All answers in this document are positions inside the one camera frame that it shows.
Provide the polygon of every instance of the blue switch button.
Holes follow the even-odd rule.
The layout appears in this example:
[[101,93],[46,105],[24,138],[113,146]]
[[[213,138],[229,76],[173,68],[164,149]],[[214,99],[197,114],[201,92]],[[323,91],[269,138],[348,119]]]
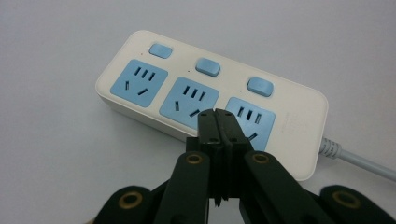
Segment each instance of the blue switch button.
[[195,65],[195,69],[208,76],[216,77],[220,72],[220,64],[206,58],[200,58]]
[[259,77],[253,77],[248,81],[247,89],[259,95],[269,97],[274,91],[274,84]]
[[172,54],[172,49],[162,44],[153,44],[149,49],[149,53],[157,57],[167,59]]

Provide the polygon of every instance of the power strip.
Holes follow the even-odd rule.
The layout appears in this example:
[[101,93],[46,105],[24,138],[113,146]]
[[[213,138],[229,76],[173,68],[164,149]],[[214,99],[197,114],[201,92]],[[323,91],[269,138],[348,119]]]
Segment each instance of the power strip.
[[132,34],[96,82],[116,111],[182,141],[209,108],[235,114],[256,150],[296,180],[314,170],[327,116],[318,91],[148,31]]

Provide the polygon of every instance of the clamp jaw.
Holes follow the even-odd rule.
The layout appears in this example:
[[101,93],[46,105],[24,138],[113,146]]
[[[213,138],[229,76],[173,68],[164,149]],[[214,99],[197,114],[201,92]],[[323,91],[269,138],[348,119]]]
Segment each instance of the clamp jaw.
[[304,190],[272,155],[254,151],[228,111],[199,114],[198,137],[171,178],[150,191],[131,186],[106,202],[93,224],[204,224],[209,198],[239,198],[245,223],[396,223],[362,194],[342,186]]

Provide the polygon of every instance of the white table surface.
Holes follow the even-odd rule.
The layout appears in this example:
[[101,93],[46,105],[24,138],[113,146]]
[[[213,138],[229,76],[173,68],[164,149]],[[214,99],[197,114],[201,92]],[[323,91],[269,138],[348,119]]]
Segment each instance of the white table surface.
[[[150,30],[321,91],[324,135],[396,170],[394,1],[0,1],[0,223],[83,223],[169,178],[184,143],[112,111],[94,84]],[[301,183],[353,188],[396,218],[396,183],[319,158]],[[243,223],[238,201],[209,223]]]

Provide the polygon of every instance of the power cord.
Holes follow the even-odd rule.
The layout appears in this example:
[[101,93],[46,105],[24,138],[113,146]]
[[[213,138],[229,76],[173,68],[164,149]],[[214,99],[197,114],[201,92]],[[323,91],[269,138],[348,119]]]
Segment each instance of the power cord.
[[367,171],[370,171],[377,175],[381,175],[387,179],[396,182],[396,172],[372,161],[368,161],[358,155],[350,153],[342,149],[340,144],[325,137],[322,138],[319,154],[333,160],[338,158],[343,161],[347,161],[349,163],[359,166],[360,168],[363,168]]

